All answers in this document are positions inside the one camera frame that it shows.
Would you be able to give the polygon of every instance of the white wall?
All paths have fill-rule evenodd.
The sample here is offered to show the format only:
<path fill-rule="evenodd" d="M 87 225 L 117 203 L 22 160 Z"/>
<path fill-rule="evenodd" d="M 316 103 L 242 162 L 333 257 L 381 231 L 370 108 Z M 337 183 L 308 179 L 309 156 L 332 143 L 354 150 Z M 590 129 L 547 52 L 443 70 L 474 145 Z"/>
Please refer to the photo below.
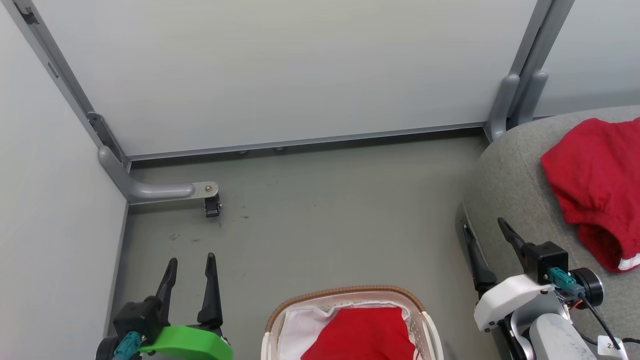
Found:
<path fill-rule="evenodd" d="M 34 0 L 129 156 L 486 121 L 536 0 Z"/>
<path fill-rule="evenodd" d="M 0 44 L 0 358 L 93 359 L 126 202 L 2 6 Z"/>
<path fill-rule="evenodd" d="M 577 0 L 542 68 L 534 116 L 640 104 L 639 12 L 635 0 Z"/>

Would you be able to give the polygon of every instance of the white label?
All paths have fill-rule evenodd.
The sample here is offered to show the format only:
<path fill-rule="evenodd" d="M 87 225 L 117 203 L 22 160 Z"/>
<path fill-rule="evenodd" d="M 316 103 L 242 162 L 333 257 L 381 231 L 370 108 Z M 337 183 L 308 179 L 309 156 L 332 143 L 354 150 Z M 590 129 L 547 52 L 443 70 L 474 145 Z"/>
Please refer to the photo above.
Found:
<path fill-rule="evenodd" d="M 625 346 L 622 343 L 622 340 L 618 338 L 615 338 L 615 339 L 618 342 L 618 345 L 620 345 L 620 348 L 624 350 Z M 618 349 L 613 345 L 613 342 L 611 342 L 611 339 L 606 335 L 598 336 L 598 354 L 605 355 L 605 356 L 621 357 Z"/>

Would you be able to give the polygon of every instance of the brown basket rim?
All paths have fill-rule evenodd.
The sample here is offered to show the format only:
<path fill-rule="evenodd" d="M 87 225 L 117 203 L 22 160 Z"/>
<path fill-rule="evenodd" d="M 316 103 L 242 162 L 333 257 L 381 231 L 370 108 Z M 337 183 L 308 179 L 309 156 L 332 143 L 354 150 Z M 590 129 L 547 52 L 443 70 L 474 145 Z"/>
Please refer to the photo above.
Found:
<path fill-rule="evenodd" d="M 402 288 L 399 288 L 397 286 L 393 286 L 393 285 L 347 286 L 345 288 L 334 288 L 334 289 L 329 289 L 329 290 L 316 291 L 315 293 L 308 293 L 308 294 L 300 295 L 300 296 L 293 297 L 293 298 L 283 302 L 278 307 L 276 307 L 276 309 L 271 314 L 271 317 L 269 317 L 269 321 L 267 322 L 267 327 L 266 327 L 265 330 L 266 330 L 266 332 L 271 332 L 272 329 L 273 329 L 273 323 L 275 323 L 276 318 L 280 315 L 280 313 L 284 309 L 286 309 L 287 307 L 289 307 L 289 306 L 291 306 L 293 304 L 297 304 L 299 302 L 303 302 L 303 301 L 307 301 L 307 300 L 317 299 L 319 297 L 331 296 L 331 295 L 340 295 L 340 294 L 346 294 L 346 293 L 374 292 L 374 291 L 389 291 L 389 292 L 392 292 L 392 293 L 398 293 L 398 294 L 408 298 L 409 300 L 411 300 L 411 302 L 413 302 L 415 307 L 417 307 L 418 310 L 421 313 L 426 311 L 424 309 L 424 306 L 422 305 L 420 300 L 418 300 L 417 297 L 415 297 L 409 291 L 407 291 L 405 289 L 402 289 Z"/>

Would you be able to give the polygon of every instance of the gray ottoman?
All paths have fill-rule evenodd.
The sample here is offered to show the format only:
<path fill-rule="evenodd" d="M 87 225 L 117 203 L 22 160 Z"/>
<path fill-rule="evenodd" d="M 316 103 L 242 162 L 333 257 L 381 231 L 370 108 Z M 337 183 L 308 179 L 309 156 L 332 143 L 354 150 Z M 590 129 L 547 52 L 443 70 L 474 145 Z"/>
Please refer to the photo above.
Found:
<path fill-rule="evenodd" d="M 508 131 L 480 157 L 469 179 L 463 206 L 498 280 L 522 274 L 516 254 L 496 223 L 498 217 L 504 217 L 525 241 L 552 241 L 567 250 L 570 268 L 586 267 L 596 272 L 605 289 L 604 303 L 598 311 L 611 331 L 618 338 L 640 338 L 640 269 L 612 274 L 600 266 L 578 240 L 576 227 L 564 222 L 540 163 L 540 156 L 571 128 L 592 117 L 609 122 L 632 120 L 640 117 L 640 106 L 560 115 Z M 576 328 L 592 339 L 605 334 L 588 310 L 574 310 L 572 318 Z M 640 359 L 640 344 L 627 343 L 625 348 L 630 359 Z"/>

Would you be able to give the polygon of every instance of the red garment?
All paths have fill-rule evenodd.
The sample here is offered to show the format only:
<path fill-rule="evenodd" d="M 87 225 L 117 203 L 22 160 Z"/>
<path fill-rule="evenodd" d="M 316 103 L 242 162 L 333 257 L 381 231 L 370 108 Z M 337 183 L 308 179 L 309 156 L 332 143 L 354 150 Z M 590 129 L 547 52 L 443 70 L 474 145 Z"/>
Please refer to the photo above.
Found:
<path fill-rule="evenodd" d="M 589 119 L 540 160 L 567 224 L 607 270 L 640 265 L 640 118 Z"/>
<path fill-rule="evenodd" d="M 301 360 L 413 360 L 399 307 L 342 309 Z"/>

